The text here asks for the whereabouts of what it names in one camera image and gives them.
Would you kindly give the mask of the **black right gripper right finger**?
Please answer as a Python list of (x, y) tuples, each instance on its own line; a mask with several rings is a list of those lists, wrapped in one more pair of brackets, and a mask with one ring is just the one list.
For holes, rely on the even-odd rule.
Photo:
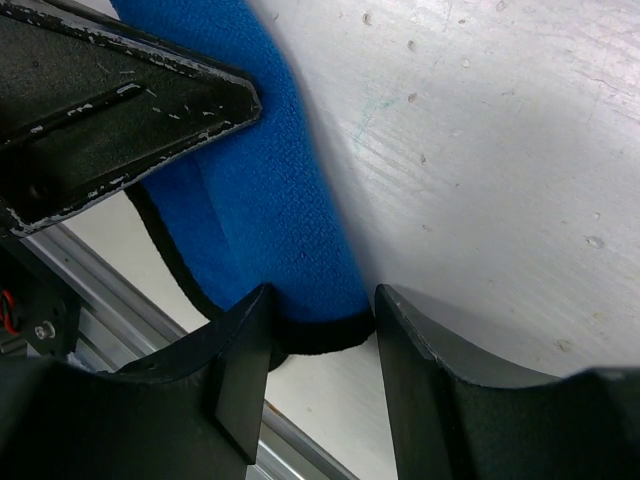
[(375, 292), (378, 350), (402, 479), (635, 479), (639, 371), (558, 378), (500, 358)]

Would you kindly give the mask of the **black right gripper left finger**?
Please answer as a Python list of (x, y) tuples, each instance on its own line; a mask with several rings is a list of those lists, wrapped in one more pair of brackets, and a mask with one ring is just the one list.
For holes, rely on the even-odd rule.
[(257, 457), (273, 290), (114, 373), (1, 364), (5, 479), (242, 479)]

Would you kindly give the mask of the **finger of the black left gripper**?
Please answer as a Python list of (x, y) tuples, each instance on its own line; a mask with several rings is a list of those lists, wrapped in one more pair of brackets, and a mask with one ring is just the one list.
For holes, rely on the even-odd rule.
[(261, 111), (241, 70), (75, 1), (5, 1), (1, 234), (60, 223)]

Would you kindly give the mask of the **blue towel dark trim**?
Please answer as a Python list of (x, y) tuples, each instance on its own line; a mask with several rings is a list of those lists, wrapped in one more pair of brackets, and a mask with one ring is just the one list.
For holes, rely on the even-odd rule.
[(244, 1), (117, 1), (136, 29), (248, 72), (260, 120), (126, 194), (191, 304), (214, 321), (261, 284), (277, 293), (275, 359), (356, 347), (375, 331), (290, 68)]

